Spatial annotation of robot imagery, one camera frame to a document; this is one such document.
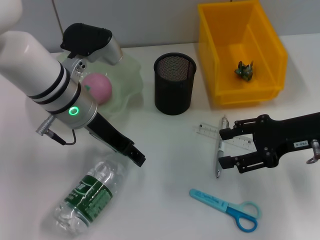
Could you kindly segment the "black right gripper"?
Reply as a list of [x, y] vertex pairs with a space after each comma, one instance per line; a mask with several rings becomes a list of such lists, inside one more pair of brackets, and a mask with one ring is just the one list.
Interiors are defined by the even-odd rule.
[[280, 158], [290, 152], [311, 149], [320, 144], [320, 114], [313, 113], [284, 120], [271, 119], [263, 114], [257, 118], [236, 120], [233, 128], [219, 131], [222, 140], [252, 135], [256, 152], [224, 156], [218, 159], [221, 167], [237, 167], [240, 174], [278, 166]]

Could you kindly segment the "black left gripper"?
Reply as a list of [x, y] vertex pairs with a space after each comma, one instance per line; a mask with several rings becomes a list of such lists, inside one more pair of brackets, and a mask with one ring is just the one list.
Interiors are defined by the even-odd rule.
[[146, 157], [134, 146], [134, 142], [121, 134], [99, 113], [86, 128], [116, 152], [127, 155], [138, 167], [145, 162]]

